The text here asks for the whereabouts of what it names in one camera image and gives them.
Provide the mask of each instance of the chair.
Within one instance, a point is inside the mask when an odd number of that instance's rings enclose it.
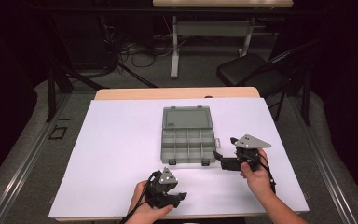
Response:
[[[319,40],[290,49],[266,62],[255,54],[247,54],[217,67],[216,75],[229,87],[256,87],[263,98],[282,92],[281,100],[269,106],[278,106],[275,121],[281,113],[284,95],[290,91],[298,92],[304,80],[304,71],[311,65],[313,49]]]

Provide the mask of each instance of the wooden table edge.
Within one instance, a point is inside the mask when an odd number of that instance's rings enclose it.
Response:
[[[97,91],[95,100],[153,100],[194,99],[205,97],[254,97],[260,94],[254,87],[199,87],[199,88],[150,88],[103,89]]]

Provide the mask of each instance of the white paper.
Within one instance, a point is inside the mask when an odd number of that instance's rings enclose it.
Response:
[[[135,185],[169,167],[187,192],[168,217],[264,214],[239,172],[220,162],[169,166],[160,160],[163,107],[210,107],[217,151],[235,157],[230,137],[246,133],[265,148],[278,196],[296,212],[309,211],[269,109],[262,98],[92,101],[49,217],[124,217]]]

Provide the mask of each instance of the floor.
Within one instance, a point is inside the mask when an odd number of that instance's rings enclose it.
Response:
[[[223,86],[214,75],[215,67],[237,57],[241,41],[226,38],[183,41],[177,79],[170,78],[169,56],[157,57],[153,61],[148,55],[136,54],[124,63],[159,87]],[[274,36],[255,36],[249,51],[267,58],[273,43]],[[139,67],[142,63],[151,62],[153,64],[149,67]],[[93,80],[110,88],[147,88],[144,83],[120,69]],[[57,91],[59,110],[51,123],[45,122],[48,117],[47,83],[36,87],[38,103],[33,116],[0,169],[0,223],[55,222],[46,217],[52,200],[48,195],[54,196],[54,192],[49,190],[56,190],[61,181],[52,176],[64,172],[66,167],[65,160],[60,161],[57,155],[70,156],[71,144],[76,141],[87,104],[95,93],[75,79],[72,79],[72,83],[75,86],[73,94],[60,94]],[[285,101],[282,118],[276,123],[308,198],[311,211],[303,216],[309,223],[358,223],[358,187],[330,142],[323,102],[312,94],[310,104],[311,126],[301,120],[296,97]],[[65,143],[48,140],[56,125],[73,127]],[[269,223],[269,220],[266,217],[253,217],[246,218],[246,223]]]

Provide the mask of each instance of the table surface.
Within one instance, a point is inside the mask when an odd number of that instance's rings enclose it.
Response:
[[[59,221],[120,219],[127,214],[136,183],[164,167],[179,179],[170,194],[188,193],[166,218],[266,214],[239,173],[222,170],[219,161],[209,167],[162,164],[162,111],[172,105],[209,106],[214,135],[221,143],[217,151],[226,157],[235,156],[230,137],[248,133],[271,143],[265,150],[278,196],[296,212],[309,211],[269,109],[255,88],[116,89],[98,91],[95,99],[49,217]]]
[[[291,7],[292,0],[153,0],[155,7]]]

